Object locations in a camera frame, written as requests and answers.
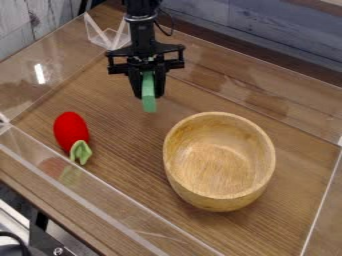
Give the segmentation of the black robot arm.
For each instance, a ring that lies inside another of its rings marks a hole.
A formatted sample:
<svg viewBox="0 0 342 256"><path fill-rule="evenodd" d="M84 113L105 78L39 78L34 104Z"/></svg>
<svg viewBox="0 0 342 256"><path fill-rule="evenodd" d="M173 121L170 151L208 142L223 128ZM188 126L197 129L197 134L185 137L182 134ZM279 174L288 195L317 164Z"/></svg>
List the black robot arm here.
<svg viewBox="0 0 342 256"><path fill-rule="evenodd" d="M165 75L172 69L184 67L181 44L166 44L156 40L154 28L160 27L156 18L161 11L161 0L122 0L124 21L128 23L130 43L128 46L108 50L108 73L128 77L133 95L142 98L142 81L150 74L152 95L164 95Z"/></svg>

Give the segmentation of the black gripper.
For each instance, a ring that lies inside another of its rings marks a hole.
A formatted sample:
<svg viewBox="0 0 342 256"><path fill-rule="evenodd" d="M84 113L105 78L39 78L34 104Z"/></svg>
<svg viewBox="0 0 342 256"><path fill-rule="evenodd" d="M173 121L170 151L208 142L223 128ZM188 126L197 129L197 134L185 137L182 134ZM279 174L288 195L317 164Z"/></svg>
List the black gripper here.
<svg viewBox="0 0 342 256"><path fill-rule="evenodd" d="M165 44L156 40L153 21L129 22L130 42L126 46L108 50L108 73L128 74L130 88L137 99L141 98L141 73L152 71L154 97L164 95L165 73L184 67L181 44Z"/></svg>

